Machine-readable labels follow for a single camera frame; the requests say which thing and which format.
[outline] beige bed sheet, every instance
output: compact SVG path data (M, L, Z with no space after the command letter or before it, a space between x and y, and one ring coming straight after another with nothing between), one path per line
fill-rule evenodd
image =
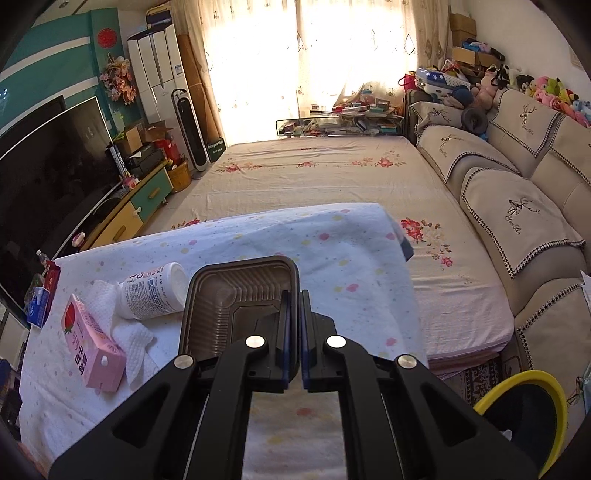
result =
M415 249L408 267L428 357L457 365L458 357L498 351L511 338L513 315L486 250L452 194L403 137L234 145L190 188L168 228L285 207L379 203ZM449 371L445 361L436 364Z

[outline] beige leather sofa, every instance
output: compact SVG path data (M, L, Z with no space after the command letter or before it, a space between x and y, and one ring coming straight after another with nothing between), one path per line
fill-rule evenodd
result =
M515 335L506 377L554 375L567 398L570 439L584 417L577 377L591 361L591 129L517 92L497 93L488 142L461 129L461 111L411 106L417 149L465 211L505 287Z

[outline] patterned rug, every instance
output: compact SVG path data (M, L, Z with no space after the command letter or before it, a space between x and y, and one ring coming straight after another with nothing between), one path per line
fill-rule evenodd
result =
M496 357L482 365L464 370L444 380L444 383L474 406L501 381L501 357Z

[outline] drawer handle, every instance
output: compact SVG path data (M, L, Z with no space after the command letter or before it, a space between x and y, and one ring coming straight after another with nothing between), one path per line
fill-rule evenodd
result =
M121 235L123 235L123 232L125 232L125 225L123 225L119 230L117 230L117 233L113 237L113 241L118 242L119 238L121 238Z
M152 200L156 197L157 194L160 193L160 187L156 187L152 193L148 195L148 200Z

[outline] brown plastic tray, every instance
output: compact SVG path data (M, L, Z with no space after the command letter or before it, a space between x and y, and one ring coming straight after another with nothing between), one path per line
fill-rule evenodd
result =
M179 353L197 361L221 355L232 342L253 335L257 320L278 313L286 290L291 309L290 373L295 375L300 280L295 263L279 255L207 265L195 273L187 293Z

